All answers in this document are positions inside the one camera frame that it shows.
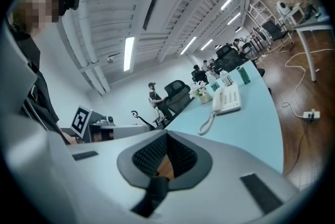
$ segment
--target white ceiling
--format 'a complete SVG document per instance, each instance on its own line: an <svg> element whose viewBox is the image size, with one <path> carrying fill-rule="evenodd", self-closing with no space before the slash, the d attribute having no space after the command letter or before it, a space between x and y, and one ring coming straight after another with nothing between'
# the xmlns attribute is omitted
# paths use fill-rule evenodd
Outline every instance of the white ceiling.
<svg viewBox="0 0 335 224"><path fill-rule="evenodd" d="M144 20L151 0L88 0L93 45L108 82L119 80L122 77L120 73L127 76L123 71L125 38L133 35L134 24L140 25L140 35L132 53L135 65L133 72L137 72L144 62L160 63L166 56L167 59L177 58L194 36L198 39L188 49L188 53L199 50L201 45L214 39L218 33L222 34L227 22L238 12L243 13L241 7L245 0L232 0L222 11L220 8L224 2L225 0L182 0L167 27L159 33L150 33L142 28L141 20ZM142 8L144 17L139 16L140 12L143 13ZM79 42L89 59L78 13L72 14ZM115 56L113 63L108 64L107 57L118 52L121 54Z"/></svg>

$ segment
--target ceiling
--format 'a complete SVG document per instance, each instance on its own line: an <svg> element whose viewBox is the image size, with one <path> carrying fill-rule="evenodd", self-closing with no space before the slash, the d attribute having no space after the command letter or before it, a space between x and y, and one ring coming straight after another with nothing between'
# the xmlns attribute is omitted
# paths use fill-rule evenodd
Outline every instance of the ceiling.
<svg viewBox="0 0 335 224"><path fill-rule="evenodd" d="M242 24L245 18L242 8L248 6L247 0L232 0L221 10L225 1L178 0L178 5L175 5L169 17L161 10L162 17L165 16L162 20L165 20L166 24L164 28L154 32L149 28L145 30L143 26L148 18L150 24L148 11L152 11L158 1L87 0L93 46L108 83L119 80L130 72L139 71L147 62L160 63L178 58L194 36L197 39L188 48L187 53L200 50L209 39L215 40L216 36L227 31L227 22L239 12L242 16L236 19L236 23ZM72 15L79 43L89 60L79 15ZM132 68L130 72L124 72L125 39L129 36L136 37L132 52ZM114 57L113 63L107 63L107 57L115 53L120 54Z"/></svg>

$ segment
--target telephone handset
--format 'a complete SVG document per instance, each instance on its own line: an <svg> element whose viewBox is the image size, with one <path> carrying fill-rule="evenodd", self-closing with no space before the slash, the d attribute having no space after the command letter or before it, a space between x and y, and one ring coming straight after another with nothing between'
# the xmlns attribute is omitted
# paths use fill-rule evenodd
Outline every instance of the telephone handset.
<svg viewBox="0 0 335 224"><path fill-rule="evenodd" d="M207 121L200 126L198 134L202 136L208 132L216 115L238 110L240 108L241 97L238 84L234 83L226 88L220 87L216 89L213 96L212 113ZM201 131L205 125L207 125L207 128L204 131Z"/></svg>

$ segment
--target power strip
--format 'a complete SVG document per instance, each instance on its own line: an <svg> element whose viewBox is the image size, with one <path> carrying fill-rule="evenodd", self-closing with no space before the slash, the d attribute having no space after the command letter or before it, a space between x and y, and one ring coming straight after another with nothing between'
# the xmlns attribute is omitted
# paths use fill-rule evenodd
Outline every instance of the power strip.
<svg viewBox="0 0 335 224"><path fill-rule="evenodd" d="M320 112L319 111L315 111L314 109L312 109L312 111L305 111L303 118L306 120L318 120L320 119Z"/></svg>

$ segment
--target telephone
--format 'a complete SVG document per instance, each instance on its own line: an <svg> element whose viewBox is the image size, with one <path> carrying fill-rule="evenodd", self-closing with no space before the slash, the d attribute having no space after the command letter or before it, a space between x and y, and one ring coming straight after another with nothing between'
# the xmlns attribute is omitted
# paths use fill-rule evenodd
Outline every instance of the telephone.
<svg viewBox="0 0 335 224"><path fill-rule="evenodd" d="M208 132L216 115L239 110L240 108L241 97L237 83L234 83L226 88L220 87L216 89L213 97L212 113L207 121L200 126L198 134L202 136ZM201 131L205 125L207 125L207 128L204 131Z"/></svg>

